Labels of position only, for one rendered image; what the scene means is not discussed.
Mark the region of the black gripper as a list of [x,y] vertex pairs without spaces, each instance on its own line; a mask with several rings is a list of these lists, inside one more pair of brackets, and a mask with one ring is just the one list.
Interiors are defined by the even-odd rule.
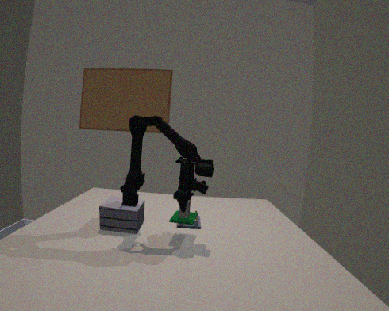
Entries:
[[178,190],[173,194],[173,198],[177,199],[182,213],[185,213],[187,202],[195,193],[191,193],[191,186],[195,177],[193,175],[180,175]]

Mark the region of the green circuit board with grey square handle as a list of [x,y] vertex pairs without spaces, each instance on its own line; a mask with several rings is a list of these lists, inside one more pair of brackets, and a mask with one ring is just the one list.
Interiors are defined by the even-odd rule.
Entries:
[[185,213],[182,213],[179,207],[179,211],[177,210],[175,211],[175,214],[172,216],[169,222],[184,224],[184,225],[193,225],[195,218],[198,214],[190,213],[190,206],[191,206],[191,200],[187,202]]

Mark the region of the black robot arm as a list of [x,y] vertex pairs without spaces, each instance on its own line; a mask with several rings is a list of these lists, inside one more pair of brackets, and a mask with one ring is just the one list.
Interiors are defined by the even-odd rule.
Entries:
[[[194,175],[196,173],[198,176],[211,178],[213,176],[213,160],[201,159],[197,153],[196,146],[182,138],[171,126],[163,121],[162,117],[134,115],[129,121],[129,130],[132,135],[131,160],[130,170],[126,175],[126,183],[120,188],[123,197],[121,205],[136,207],[138,203],[139,195],[137,191],[145,182],[145,174],[141,172],[142,141],[147,127],[150,126],[156,126],[175,145],[177,151],[182,156],[176,160],[177,163],[181,163],[181,175]],[[199,182],[195,178],[191,186],[191,191],[197,190],[205,195],[208,188],[206,181]]]

